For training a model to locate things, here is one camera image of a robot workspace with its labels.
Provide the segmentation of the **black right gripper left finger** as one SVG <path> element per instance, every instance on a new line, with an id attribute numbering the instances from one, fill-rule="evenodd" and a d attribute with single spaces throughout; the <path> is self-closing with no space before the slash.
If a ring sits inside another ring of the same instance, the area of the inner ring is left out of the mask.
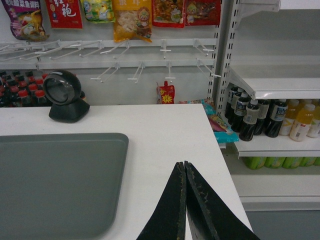
<path id="1" fill-rule="evenodd" d="M 187 177 L 176 162 L 162 195 L 138 240 L 184 240 L 186 236 Z"/>

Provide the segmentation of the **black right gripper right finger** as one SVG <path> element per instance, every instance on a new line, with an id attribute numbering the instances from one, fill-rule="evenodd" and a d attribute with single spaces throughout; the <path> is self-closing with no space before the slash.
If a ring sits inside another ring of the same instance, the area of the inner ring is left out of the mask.
<path id="1" fill-rule="evenodd" d="M 184 162 L 186 208 L 193 240 L 258 240 L 230 210 L 195 166 Z"/>

